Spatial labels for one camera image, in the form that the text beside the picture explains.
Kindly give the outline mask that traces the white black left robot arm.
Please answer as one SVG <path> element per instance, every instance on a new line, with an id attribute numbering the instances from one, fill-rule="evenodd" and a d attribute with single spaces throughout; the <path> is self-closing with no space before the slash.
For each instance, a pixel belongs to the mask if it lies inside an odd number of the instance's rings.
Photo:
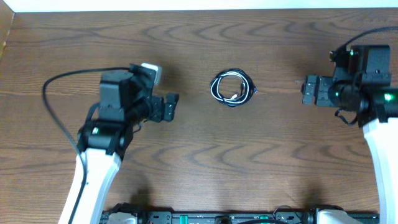
<path id="1" fill-rule="evenodd" d="M 179 95 L 153 95 L 162 68 L 142 63 L 110 68 L 101 75 L 99 102 L 78 132 L 75 174 L 60 223 L 98 223 L 135 125 L 172 121 Z"/>

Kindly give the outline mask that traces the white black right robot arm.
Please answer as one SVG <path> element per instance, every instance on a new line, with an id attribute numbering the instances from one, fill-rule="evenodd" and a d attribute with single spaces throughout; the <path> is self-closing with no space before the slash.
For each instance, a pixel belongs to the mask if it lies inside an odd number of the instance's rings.
<path id="1" fill-rule="evenodd" d="M 330 52 L 333 75 L 309 75 L 302 103 L 336 108 L 335 116 L 363 130 L 373 160 L 379 222 L 397 223 L 397 89 L 388 45 L 345 46 Z"/>

